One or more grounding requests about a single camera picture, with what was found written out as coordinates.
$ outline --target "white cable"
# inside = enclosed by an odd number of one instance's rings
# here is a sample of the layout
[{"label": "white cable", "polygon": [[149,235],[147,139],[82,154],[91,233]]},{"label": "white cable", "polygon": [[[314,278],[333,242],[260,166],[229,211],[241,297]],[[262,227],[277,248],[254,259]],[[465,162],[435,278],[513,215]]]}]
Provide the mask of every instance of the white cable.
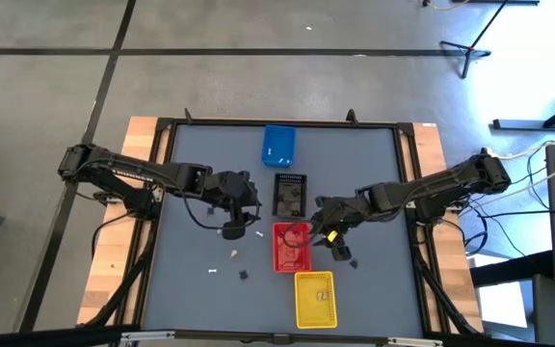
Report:
[{"label": "white cable", "polygon": [[461,6],[461,5],[467,4],[469,1],[470,1],[470,0],[463,0],[461,3],[456,4],[456,5],[453,5],[453,6],[450,6],[450,7],[448,7],[448,8],[441,8],[441,7],[438,7],[438,6],[434,5],[434,4],[432,4],[432,1],[430,1],[430,2],[428,3],[428,6],[431,7],[432,9],[436,10],[436,11],[451,11],[451,10],[453,10],[453,9],[458,8],[458,7]]},{"label": "white cable", "polygon": [[526,190],[530,189],[531,187],[536,186],[536,185],[539,184],[539,183],[545,182],[546,180],[552,178],[553,176],[555,176],[555,172],[553,172],[551,175],[549,175],[549,176],[546,177],[546,178],[540,179],[540,180],[534,182],[533,184],[529,184],[529,185],[527,185],[526,187],[524,187],[524,188],[522,188],[522,189],[519,189],[519,190],[516,190],[516,191],[514,191],[514,192],[512,192],[512,193],[510,193],[510,194],[506,194],[506,195],[503,195],[502,197],[498,197],[498,198],[496,198],[496,199],[492,199],[492,200],[489,200],[489,201],[485,201],[485,202],[481,203],[479,206],[485,206],[485,205],[490,204],[490,203],[492,203],[492,202],[496,202],[496,201],[499,201],[499,200],[503,200],[503,199],[505,199],[505,198],[508,198],[508,197],[510,197],[510,196],[514,196],[515,194],[521,193],[521,192],[523,192],[523,191],[526,191]]},{"label": "white cable", "polygon": [[528,155],[532,152],[535,152],[537,150],[539,150],[542,147],[547,147],[550,145],[555,145],[555,140],[550,140],[550,141],[545,141],[544,143],[542,143],[542,145],[538,146],[538,147],[534,147],[534,148],[530,148],[530,149],[526,149],[524,151],[522,151],[521,153],[518,154],[513,154],[513,155],[494,155],[495,157],[497,157],[500,160],[511,160],[511,159],[516,159],[520,156],[524,156],[524,155]]}]

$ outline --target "tripod stand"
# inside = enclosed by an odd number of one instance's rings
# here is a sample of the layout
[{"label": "tripod stand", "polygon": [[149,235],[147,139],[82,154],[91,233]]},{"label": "tripod stand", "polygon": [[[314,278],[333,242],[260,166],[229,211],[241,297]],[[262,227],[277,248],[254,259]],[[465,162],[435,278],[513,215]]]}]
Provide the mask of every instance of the tripod stand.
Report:
[{"label": "tripod stand", "polygon": [[466,61],[463,64],[462,79],[466,78],[466,75],[468,74],[468,68],[470,67],[470,58],[472,57],[473,54],[475,54],[475,58],[483,58],[483,57],[487,57],[491,54],[491,51],[478,50],[478,49],[475,49],[475,46],[477,45],[479,40],[483,37],[483,34],[488,30],[488,28],[491,25],[491,23],[493,22],[493,20],[496,19],[496,17],[500,13],[500,11],[502,11],[502,8],[504,8],[505,5],[507,5],[508,1],[509,0],[504,0],[502,2],[502,5],[500,5],[498,10],[496,10],[496,13],[493,14],[493,16],[489,20],[488,24],[486,25],[486,27],[483,28],[483,31],[481,32],[481,34],[479,34],[477,39],[470,46],[465,46],[465,45],[462,45],[462,44],[457,44],[457,43],[453,43],[453,42],[449,42],[449,41],[445,41],[445,40],[442,40],[440,42],[440,44],[445,44],[445,45],[449,45],[449,46],[453,46],[453,47],[458,47],[460,50],[465,49],[465,52],[463,52],[463,54],[466,57]]}]

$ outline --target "small black object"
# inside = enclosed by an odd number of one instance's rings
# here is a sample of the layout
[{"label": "small black object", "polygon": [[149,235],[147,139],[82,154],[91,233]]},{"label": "small black object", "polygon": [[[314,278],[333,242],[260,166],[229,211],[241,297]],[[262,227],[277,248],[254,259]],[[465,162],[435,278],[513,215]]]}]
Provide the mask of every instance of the small black object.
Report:
[{"label": "small black object", "polygon": [[346,121],[349,121],[352,126],[358,126],[358,120],[357,115],[355,115],[355,110],[348,110],[348,114],[346,114]]},{"label": "small black object", "polygon": [[304,174],[276,173],[274,186],[274,216],[305,217],[307,176]]},{"label": "small black object", "polygon": [[222,237],[224,240],[237,240],[246,234],[246,223],[240,221],[229,221],[224,223]]}]

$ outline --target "gray table surface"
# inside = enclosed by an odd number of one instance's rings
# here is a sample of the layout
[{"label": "gray table surface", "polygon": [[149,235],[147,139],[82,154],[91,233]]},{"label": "gray table surface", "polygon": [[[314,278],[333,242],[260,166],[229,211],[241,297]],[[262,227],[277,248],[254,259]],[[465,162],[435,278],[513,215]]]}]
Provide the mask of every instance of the gray table surface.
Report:
[{"label": "gray table surface", "polygon": [[[262,164],[262,126],[179,126],[173,161],[210,165],[218,171],[249,171],[262,202],[261,221],[246,235],[225,241],[201,229],[187,215],[182,200],[167,197],[147,291],[144,329],[284,334],[345,334],[420,337],[420,313],[410,260],[406,221],[363,224],[346,241],[358,268],[336,262],[330,250],[314,247],[314,271],[333,271],[338,326],[299,330],[296,326],[292,274],[273,270],[271,215],[276,173],[307,175],[307,218],[314,197],[352,196],[368,184],[399,180],[392,132],[388,129],[298,128],[294,165]],[[191,201],[199,219],[213,226],[227,220],[207,205]],[[231,259],[230,253],[238,255]],[[208,269],[217,269],[209,273]],[[239,271],[250,277],[239,279]]]}]

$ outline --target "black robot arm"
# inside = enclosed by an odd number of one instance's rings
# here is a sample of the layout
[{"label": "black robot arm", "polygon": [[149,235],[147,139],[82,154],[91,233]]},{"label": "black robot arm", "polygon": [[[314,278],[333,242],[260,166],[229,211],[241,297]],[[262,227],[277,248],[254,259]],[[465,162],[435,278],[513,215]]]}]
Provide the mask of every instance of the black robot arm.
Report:
[{"label": "black robot arm", "polygon": [[331,248],[335,260],[351,258],[344,242],[349,229],[363,222],[388,222],[414,202],[416,218],[427,224],[444,216],[448,206],[471,194],[497,194],[511,184],[500,160],[484,150],[445,171],[406,183],[378,183],[356,190],[354,197],[317,197],[321,209],[311,220],[324,235],[320,244]]},{"label": "black robot arm", "polygon": [[67,149],[58,173],[64,181],[89,182],[121,199],[128,212],[142,220],[154,220],[159,215],[160,204],[153,189],[136,188],[121,176],[151,182],[176,197],[200,200],[229,212],[230,221],[223,226],[226,239],[243,236],[248,222],[258,219],[257,213],[254,216],[242,211],[242,207],[260,206],[248,172],[213,173],[205,165],[156,164],[96,145],[76,145]]}]

